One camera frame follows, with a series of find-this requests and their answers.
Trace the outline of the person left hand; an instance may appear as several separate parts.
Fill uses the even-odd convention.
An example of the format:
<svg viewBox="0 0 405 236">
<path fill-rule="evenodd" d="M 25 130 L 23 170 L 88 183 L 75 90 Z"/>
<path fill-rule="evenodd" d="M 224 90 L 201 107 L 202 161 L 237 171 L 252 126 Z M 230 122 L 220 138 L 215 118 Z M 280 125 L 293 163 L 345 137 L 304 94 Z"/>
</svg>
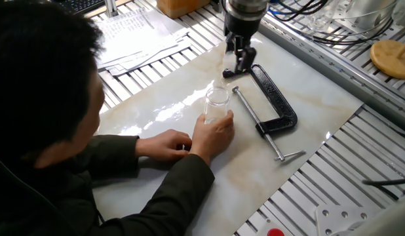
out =
<svg viewBox="0 0 405 236">
<path fill-rule="evenodd" d="M 188 134 L 177 130 L 167 130 L 150 138 L 139 138 L 136 141 L 135 157 L 149 157 L 161 162 L 177 161 L 184 158 L 192 145 Z"/>
</svg>

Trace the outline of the person right hand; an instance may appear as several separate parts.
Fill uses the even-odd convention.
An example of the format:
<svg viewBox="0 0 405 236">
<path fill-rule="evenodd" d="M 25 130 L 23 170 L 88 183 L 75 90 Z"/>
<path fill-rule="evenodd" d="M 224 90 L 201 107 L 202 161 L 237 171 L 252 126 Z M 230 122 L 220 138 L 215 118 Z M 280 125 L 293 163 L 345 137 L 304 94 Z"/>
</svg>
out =
<svg viewBox="0 0 405 236">
<path fill-rule="evenodd" d="M 201 114 L 195 124 L 192 145 L 189 154 L 199 156 L 207 165 L 211 158 L 225 151 L 235 136 L 234 114 L 229 110 L 225 117 L 205 123 L 205 114 Z"/>
</svg>

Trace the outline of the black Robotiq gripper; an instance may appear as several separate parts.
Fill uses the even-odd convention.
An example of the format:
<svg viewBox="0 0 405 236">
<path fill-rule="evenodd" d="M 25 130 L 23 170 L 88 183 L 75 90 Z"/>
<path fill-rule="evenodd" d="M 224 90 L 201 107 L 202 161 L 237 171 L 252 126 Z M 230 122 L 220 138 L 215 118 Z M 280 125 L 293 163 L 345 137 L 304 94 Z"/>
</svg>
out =
<svg viewBox="0 0 405 236">
<path fill-rule="evenodd" d="M 257 52 L 250 46 L 250 37 L 258 31 L 259 25 L 260 19 L 247 21 L 235 18 L 229 13 L 225 15 L 225 53 L 235 52 L 235 74 L 244 73 L 254 62 Z"/>
</svg>

